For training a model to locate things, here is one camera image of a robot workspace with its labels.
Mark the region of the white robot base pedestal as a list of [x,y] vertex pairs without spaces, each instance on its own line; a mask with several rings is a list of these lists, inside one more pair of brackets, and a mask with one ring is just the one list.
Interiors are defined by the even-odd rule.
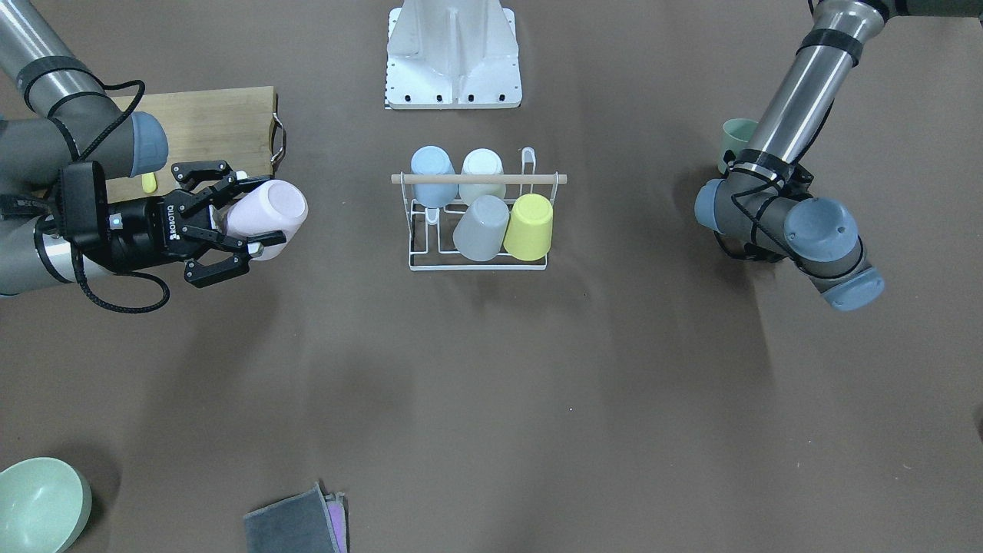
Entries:
[[391,110],[518,108],[516,17],[498,1],[405,1],[387,17]]

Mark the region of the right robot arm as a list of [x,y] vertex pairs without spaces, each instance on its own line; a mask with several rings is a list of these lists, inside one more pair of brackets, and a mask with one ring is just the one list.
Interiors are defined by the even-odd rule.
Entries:
[[160,171],[167,137],[126,108],[28,1],[2,3],[2,70],[35,118],[2,122],[2,296],[76,283],[92,302],[122,312],[89,287],[101,274],[145,279],[148,267],[182,262],[196,287],[248,273],[250,262],[288,241],[290,221],[225,230],[218,210],[252,200],[270,175],[241,178],[227,161],[177,162],[177,188],[112,204],[108,180]]

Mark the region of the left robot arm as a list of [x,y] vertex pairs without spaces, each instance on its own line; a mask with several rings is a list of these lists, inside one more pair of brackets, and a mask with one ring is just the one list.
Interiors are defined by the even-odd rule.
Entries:
[[724,155],[719,179],[706,182],[696,220],[737,261],[789,260],[840,312],[878,298],[885,280],[868,259],[856,219],[838,200],[809,193],[801,167],[864,46],[892,18],[981,17],[979,1],[815,1],[804,36],[748,144]]

